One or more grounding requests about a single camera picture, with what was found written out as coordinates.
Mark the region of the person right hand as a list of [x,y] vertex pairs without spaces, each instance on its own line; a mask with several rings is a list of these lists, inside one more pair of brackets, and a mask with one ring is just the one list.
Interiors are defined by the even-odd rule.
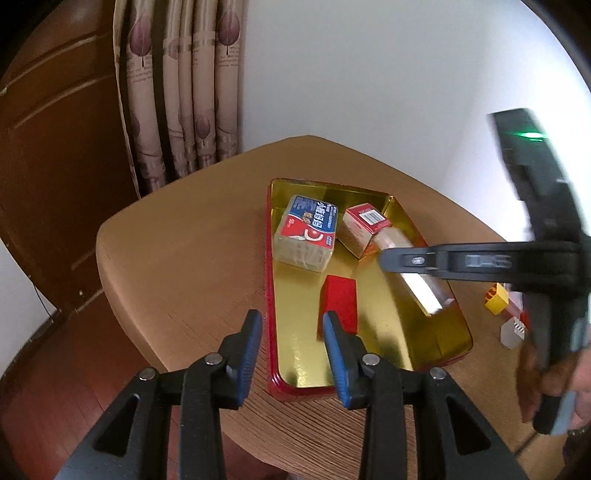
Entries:
[[542,396],[560,397],[566,391],[576,393],[576,404],[571,416],[569,430],[590,424],[590,348],[555,364],[543,373],[536,357],[536,349],[530,342],[524,342],[520,350],[516,370],[516,390],[522,422],[529,423],[540,408]]

